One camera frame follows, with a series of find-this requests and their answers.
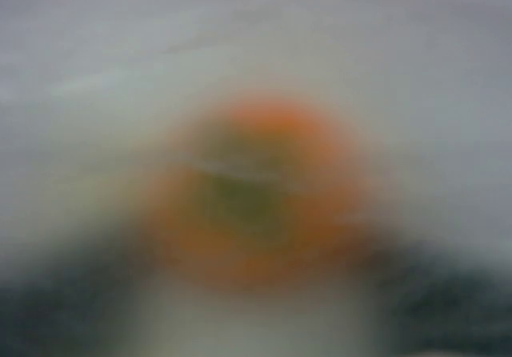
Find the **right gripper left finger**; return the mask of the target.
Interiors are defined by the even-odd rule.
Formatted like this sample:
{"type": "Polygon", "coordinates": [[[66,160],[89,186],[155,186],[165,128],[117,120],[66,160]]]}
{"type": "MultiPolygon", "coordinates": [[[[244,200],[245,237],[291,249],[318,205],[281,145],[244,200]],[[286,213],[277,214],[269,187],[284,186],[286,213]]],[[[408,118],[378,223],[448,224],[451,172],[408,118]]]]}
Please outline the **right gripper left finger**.
{"type": "Polygon", "coordinates": [[[109,356],[130,340],[150,260],[138,248],[87,247],[38,259],[1,284],[3,356],[109,356]]]}

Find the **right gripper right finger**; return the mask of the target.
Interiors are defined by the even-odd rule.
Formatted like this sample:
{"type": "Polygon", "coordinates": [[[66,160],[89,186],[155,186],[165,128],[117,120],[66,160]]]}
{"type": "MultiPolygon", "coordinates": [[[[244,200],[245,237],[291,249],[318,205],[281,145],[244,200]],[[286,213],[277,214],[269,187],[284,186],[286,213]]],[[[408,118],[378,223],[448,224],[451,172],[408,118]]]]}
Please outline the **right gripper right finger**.
{"type": "Polygon", "coordinates": [[[511,354],[511,272],[436,247],[372,238],[362,266],[388,356],[511,354]]]}

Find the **orange fake fruit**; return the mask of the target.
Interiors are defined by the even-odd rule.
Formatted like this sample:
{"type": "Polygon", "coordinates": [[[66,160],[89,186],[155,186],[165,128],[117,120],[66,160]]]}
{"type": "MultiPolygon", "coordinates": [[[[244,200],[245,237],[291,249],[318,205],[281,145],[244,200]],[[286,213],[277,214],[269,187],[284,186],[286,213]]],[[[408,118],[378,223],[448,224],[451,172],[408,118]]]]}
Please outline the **orange fake fruit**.
{"type": "Polygon", "coordinates": [[[235,93],[183,129],[156,175],[145,236],[156,263],[231,289],[362,266],[373,233],[352,126],[296,94],[235,93]]]}

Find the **clear printed plastic bag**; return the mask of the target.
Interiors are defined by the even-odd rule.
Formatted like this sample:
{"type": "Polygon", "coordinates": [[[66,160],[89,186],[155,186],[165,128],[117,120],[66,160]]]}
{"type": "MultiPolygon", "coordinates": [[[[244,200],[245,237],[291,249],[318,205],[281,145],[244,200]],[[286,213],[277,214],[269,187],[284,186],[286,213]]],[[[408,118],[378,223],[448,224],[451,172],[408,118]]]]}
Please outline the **clear printed plastic bag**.
{"type": "Polygon", "coordinates": [[[231,289],[148,248],[183,129],[255,92],[352,126],[374,238],[511,272],[511,0],[1,0],[1,284],[132,246],[150,274],[109,356],[388,356],[363,266],[231,289]]]}

